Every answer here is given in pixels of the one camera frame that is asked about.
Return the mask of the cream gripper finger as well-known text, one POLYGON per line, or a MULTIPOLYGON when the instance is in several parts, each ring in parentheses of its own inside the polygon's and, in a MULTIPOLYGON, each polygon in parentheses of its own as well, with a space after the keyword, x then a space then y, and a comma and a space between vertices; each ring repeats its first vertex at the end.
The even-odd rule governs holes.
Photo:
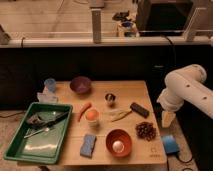
POLYGON ((172 121, 175 119, 176 113, 170 111, 162 112, 162 126, 167 128, 171 125, 172 121))

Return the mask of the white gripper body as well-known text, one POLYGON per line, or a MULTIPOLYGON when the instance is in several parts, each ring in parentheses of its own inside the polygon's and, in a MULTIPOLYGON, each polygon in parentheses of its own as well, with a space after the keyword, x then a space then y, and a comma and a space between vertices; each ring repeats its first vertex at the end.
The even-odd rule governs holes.
POLYGON ((183 99, 175 95, 169 89, 163 89, 157 98, 157 102, 165 111, 176 112, 183 106, 183 99))

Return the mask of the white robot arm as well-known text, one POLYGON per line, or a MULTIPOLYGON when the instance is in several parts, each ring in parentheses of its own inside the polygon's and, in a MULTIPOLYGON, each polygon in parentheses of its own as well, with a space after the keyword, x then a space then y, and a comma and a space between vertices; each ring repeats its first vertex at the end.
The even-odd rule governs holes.
POLYGON ((213 119, 213 90, 203 85, 206 78, 205 69, 198 64, 173 70, 165 76, 166 87, 157 99, 163 109, 161 124, 164 128, 171 125, 185 101, 213 119))

